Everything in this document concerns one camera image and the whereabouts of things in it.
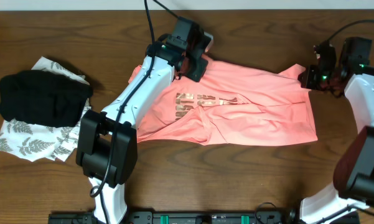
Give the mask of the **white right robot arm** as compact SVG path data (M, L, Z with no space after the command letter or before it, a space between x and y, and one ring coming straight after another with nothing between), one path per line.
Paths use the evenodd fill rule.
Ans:
M340 55L329 40L314 46L318 64L299 75L301 86L344 96L350 103L357 136L335 166L332 182L301 200L291 223L358 223L354 212L374 216L374 67L372 41L345 39Z

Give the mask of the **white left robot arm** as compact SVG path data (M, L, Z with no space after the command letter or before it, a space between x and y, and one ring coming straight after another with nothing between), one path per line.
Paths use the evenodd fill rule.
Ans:
M179 17L171 34L154 39L138 74L101 112L88 110L80 121L76 163L89 178L95 199L91 223L121 223L127 212L124 184L138 158L137 130L156 98L180 76L199 82L202 56L213 36Z

